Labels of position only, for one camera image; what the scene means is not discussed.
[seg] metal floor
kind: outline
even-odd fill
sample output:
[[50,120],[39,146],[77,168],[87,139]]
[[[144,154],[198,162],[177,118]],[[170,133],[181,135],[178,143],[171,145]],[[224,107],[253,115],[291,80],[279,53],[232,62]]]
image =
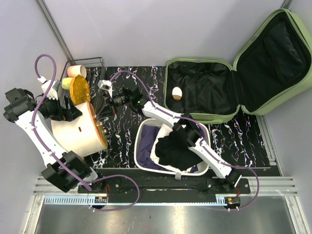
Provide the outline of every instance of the metal floor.
[[36,233],[294,234],[295,230],[282,197],[259,197],[251,207],[232,213],[173,206],[134,206],[123,211],[93,213],[85,206],[44,205]]

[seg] clothing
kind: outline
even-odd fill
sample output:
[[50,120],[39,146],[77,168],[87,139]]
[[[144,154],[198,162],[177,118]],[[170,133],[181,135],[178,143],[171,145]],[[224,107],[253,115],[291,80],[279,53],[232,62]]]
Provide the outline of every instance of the clothing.
[[[163,124],[163,125],[161,126],[161,128],[160,128],[160,130],[159,130],[159,132],[158,132],[158,134],[157,134],[156,140],[155,140],[155,142],[154,142],[152,151],[151,151],[151,160],[152,160],[155,164],[157,164],[157,165],[159,165],[159,166],[162,166],[162,167],[166,168],[166,169],[169,170],[169,171],[173,171],[173,172],[187,172],[187,173],[193,172],[193,166],[196,165],[197,163],[195,163],[195,164],[193,164],[193,165],[191,165],[191,166],[189,166],[189,167],[187,167],[187,168],[183,167],[184,169],[181,170],[180,168],[175,167],[175,166],[172,166],[171,164],[163,164],[163,163],[160,163],[160,162],[159,162],[160,158],[159,158],[159,156],[156,154],[156,145],[158,144],[158,141],[159,141],[161,138],[168,136],[171,132],[172,132],[172,128],[168,127],[166,124]],[[183,152],[182,155],[181,155],[181,156],[183,157],[182,161],[183,161],[183,160],[186,160],[186,161],[188,162],[187,158],[183,156],[184,153],[185,153],[185,152]]]
[[200,162],[202,159],[188,149],[187,145],[179,143],[175,132],[170,132],[168,136],[158,139],[155,154],[159,157],[160,165],[170,165],[181,171],[188,170]]
[[[143,126],[141,133],[141,141],[136,154],[136,160],[141,167],[160,171],[167,171],[164,167],[155,164],[150,157],[152,147],[154,145],[159,130],[160,128],[156,126],[148,126],[148,125]],[[198,168],[197,165],[195,165],[194,167],[192,167],[190,172],[194,173],[197,171]]]

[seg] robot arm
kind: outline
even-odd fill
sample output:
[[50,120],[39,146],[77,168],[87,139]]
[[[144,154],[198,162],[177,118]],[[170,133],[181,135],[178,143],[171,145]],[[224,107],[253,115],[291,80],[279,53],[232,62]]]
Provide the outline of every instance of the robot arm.
[[206,143],[197,125],[191,121],[193,118],[190,114],[175,113],[152,103],[139,93],[137,87],[133,90],[123,88],[122,94],[111,97],[111,85],[111,82],[107,80],[101,80],[98,84],[99,88],[105,91],[106,106],[103,108],[103,113],[106,116],[109,113],[116,114],[118,106],[128,103],[134,112],[161,121],[172,128],[174,132],[177,132],[176,136],[181,144],[187,144],[189,150],[201,157],[218,178],[225,179],[231,187],[236,187],[241,175],[230,165],[222,164],[226,161]]
[[96,172],[81,157],[72,151],[66,151],[58,143],[45,124],[44,120],[47,118],[57,121],[72,121],[82,115],[82,112],[72,104],[69,98],[65,97],[66,108],[63,108],[59,100],[53,97],[54,94],[51,93],[51,99],[47,98],[37,112],[35,128],[41,140],[49,145],[51,151],[48,152],[36,137],[33,131],[34,127],[31,124],[34,109],[37,105],[32,93],[27,90],[15,88],[5,95],[10,104],[4,108],[5,112],[3,115],[8,121],[16,123],[22,128],[38,148],[46,166],[46,169],[41,174],[47,181],[64,192],[68,192],[78,184],[78,181],[60,167],[56,160],[51,157],[52,153],[85,181],[91,181],[97,178],[98,175]]
[[[151,117],[154,119],[157,119],[167,126],[175,129],[175,124],[179,123],[179,121],[183,122],[182,119],[178,119],[175,117],[180,117],[181,114],[175,113],[173,111],[169,111],[165,109],[164,107],[159,106],[156,104],[156,107],[152,105],[150,101],[148,101],[144,108],[142,109],[142,112],[145,116]],[[225,165],[222,165],[215,159],[211,157],[210,154],[213,154],[215,158],[217,158],[219,161],[226,163],[208,144],[206,141],[203,140],[203,137],[198,137],[198,140],[193,142],[194,145],[189,147],[191,151],[193,151],[195,154],[197,154],[201,159],[206,162],[216,173],[216,176],[219,178],[226,178],[231,173],[231,167],[227,167]]]

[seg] white wall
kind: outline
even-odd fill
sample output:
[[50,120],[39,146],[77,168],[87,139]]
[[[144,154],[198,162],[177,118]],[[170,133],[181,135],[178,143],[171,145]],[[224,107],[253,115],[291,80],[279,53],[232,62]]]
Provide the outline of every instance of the white wall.
[[[294,0],[291,10],[301,17],[312,34],[312,1]],[[284,174],[293,177],[312,229],[312,89],[270,112],[266,120]]]
[[75,58],[107,66],[177,57],[232,62],[283,0],[45,0]]
[[[57,61],[58,74],[66,59],[33,0],[1,1],[0,7],[0,108],[9,103],[4,93],[24,88],[40,94],[34,61],[40,54],[50,54]],[[39,62],[39,72],[52,75],[52,63]],[[26,207],[43,161],[32,141],[17,125],[0,116],[0,227],[1,233],[19,233]]]

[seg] cup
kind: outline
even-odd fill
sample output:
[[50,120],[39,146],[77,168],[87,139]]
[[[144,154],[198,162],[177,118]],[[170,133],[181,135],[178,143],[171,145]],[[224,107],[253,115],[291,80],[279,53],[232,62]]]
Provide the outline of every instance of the cup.
[[72,79],[71,77],[66,77],[66,78],[63,78],[62,79],[62,88],[63,89],[66,89],[66,90],[69,90],[70,88],[70,82],[72,82]]
[[67,75],[68,77],[72,77],[72,78],[75,78],[78,75],[81,75],[86,78],[87,69],[83,65],[70,66],[67,68]]

